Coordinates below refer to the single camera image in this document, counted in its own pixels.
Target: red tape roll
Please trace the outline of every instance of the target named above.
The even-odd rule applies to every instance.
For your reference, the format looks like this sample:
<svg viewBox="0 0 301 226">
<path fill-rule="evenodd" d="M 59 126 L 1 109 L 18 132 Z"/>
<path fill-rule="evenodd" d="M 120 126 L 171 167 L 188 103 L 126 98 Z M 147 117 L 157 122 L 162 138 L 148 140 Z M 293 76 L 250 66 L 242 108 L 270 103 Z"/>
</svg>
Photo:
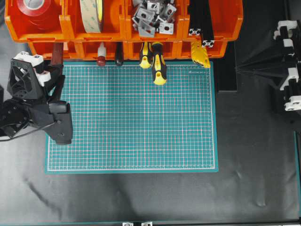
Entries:
<svg viewBox="0 0 301 226">
<path fill-rule="evenodd" d="M 51 30 L 59 25 L 59 10 L 54 0 L 17 0 L 19 10 L 40 30 Z"/>
<path fill-rule="evenodd" d="M 39 5 L 39 7 L 34 9 L 29 7 L 30 1 L 28 5 L 26 5 L 25 0 L 17 0 L 17 5 L 19 10 L 25 15 L 36 17 L 36 16 L 44 15 L 49 10 L 49 7 L 52 3 L 52 0 L 40 0 L 40 1 L 41 1 L 41 5 Z"/>
</svg>

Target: black table surface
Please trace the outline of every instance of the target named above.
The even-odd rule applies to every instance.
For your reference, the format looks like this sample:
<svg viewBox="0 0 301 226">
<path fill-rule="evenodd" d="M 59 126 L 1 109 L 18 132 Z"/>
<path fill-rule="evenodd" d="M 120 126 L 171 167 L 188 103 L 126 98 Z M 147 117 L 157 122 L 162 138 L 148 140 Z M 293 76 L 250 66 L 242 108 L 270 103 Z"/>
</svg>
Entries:
<svg viewBox="0 0 301 226">
<path fill-rule="evenodd" d="M 282 0 L 245 0 L 244 9 L 238 64 L 272 43 L 285 16 Z M 26 49 L 0 25 L 2 86 L 10 58 Z M 45 175 L 44 132 L 1 143 L 0 224 L 297 219 L 293 131 L 271 111 L 266 84 L 238 82 L 237 93 L 216 95 L 218 173 Z"/>
</svg>

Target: orange bin rack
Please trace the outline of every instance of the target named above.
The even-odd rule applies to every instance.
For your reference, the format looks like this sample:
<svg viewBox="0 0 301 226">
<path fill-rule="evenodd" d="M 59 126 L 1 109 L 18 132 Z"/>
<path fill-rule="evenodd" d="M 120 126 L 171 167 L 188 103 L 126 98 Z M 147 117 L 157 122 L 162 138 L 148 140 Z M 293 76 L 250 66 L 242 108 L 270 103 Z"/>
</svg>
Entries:
<svg viewBox="0 0 301 226">
<path fill-rule="evenodd" d="M 139 60 L 139 53 L 143 42 L 129 42 L 128 43 L 128 59 Z M 173 60 L 177 57 L 179 42 L 164 41 L 163 57 L 165 60 Z"/>
<path fill-rule="evenodd" d="M 5 21 L 17 42 L 28 42 L 32 53 L 51 58 L 52 42 L 64 42 L 65 59 L 96 60 L 100 42 L 107 47 L 107 59 L 113 60 L 116 42 L 123 42 L 124 59 L 138 60 L 143 41 L 160 41 L 164 45 L 167 60 L 191 58 L 190 43 L 200 36 L 189 36 L 190 0 L 175 0 L 174 34 L 156 33 L 154 38 L 140 37 L 133 28 L 135 12 L 132 0 L 103 0 L 104 24 L 101 33 L 86 33 L 80 13 L 80 0 L 53 0 L 60 9 L 57 26 L 41 32 L 31 24 L 16 5 L 16 0 L 6 0 Z M 209 0 L 212 15 L 215 44 L 207 48 L 210 58 L 225 54 L 228 41 L 237 39 L 242 20 L 242 0 Z"/>
<path fill-rule="evenodd" d="M 54 3 L 61 14 L 59 18 L 53 18 L 52 21 L 49 21 L 50 23 L 55 23 L 55 27 L 50 31 L 44 32 L 30 23 L 28 17 L 19 10 L 16 0 L 6 0 L 5 21 L 12 39 L 16 42 L 64 41 L 61 23 L 65 20 L 65 0 L 54 0 Z"/>
<path fill-rule="evenodd" d="M 200 36 L 189 36 L 190 15 L 188 7 L 190 0 L 184 0 L 183 40 L 200 39 Z M 209 0 L 214 39 L 219 41 L 234 41 L 238 38 L 243 22 L 242 0 Z"/>
<path fill-rule="evenodd" d="M 132 0 L 126 1 L 126 38 L 128 41 L 179 41 L 182 39 L 183 23 L 184 23 L 184 0 L 176 0 L 175 6 L 177 11 L 175 13 L 174 34 L 160 34 L 155 33 L 154 38 L 140 37 L 139 32 L 133 28 L 132 17 L 135 13 Z"/>
<path fill-rule="evenodd" d="M 64 42 L 64 59 L 82 59 L 82 60 L 97 60 L 97 49 L 101 41 L 86 41 L 86 42 Z M 107 60 L 115 59 L 116 43 L 113 41 L 104 42 L 107 48 Z M 39 54 L 44 59 L 51 59 L 52 57 L 52 42 L 29 42 L 28 43 L 33 54 Z M 128 44 L 123 42 L 124 59 L 128 59 Z"/>
<path fill-rule="evenodd" d="M 86 33 L 82 23 L 79 0 L 65 0 L 63 32 L 67 39 L 76 41 L 125 40 L 125 1 L 103 0 L 103 31 Z"/>
</svg>

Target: black and yellow screwdriver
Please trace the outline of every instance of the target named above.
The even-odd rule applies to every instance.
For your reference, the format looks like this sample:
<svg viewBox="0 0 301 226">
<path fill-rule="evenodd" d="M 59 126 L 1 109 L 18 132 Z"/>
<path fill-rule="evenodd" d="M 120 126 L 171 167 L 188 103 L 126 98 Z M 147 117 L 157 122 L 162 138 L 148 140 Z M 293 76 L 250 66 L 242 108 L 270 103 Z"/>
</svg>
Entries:
<svg viewBox="0 0 301 226">
<path fill-rule="evenodd" d="M 152 50 L 151 50 L 151 44 L 146 42 L 142 43 L 140 55 L 139 55 L 139 65 L 141 68 L 147 69 L 151 67 L 152 65 Z"/>
<path fill-rule="evenodd" d="M 154 42 L 152 44 L 153 50 L 153 65 L 152 78 L 156 85 L 164 85 L 167 81 L 167 67 L 163 58 L 163 44 L 161 42 Z"/>
</svg>

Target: green cutting mat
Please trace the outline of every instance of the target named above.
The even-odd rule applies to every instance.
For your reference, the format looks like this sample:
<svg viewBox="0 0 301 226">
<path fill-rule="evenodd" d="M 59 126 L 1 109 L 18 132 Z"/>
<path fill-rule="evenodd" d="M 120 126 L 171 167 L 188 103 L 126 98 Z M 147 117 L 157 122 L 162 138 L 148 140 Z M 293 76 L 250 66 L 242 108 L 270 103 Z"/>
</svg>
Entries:
<svg viewBox="0 0 301 226">
<path fill-rule="evenodd" d="M 47 138 L 46 173 L 218 171 L 212 69 L 167 63 L 156 86 L 137 62 L 64 65 L 73 140 Z"/>
</svg>

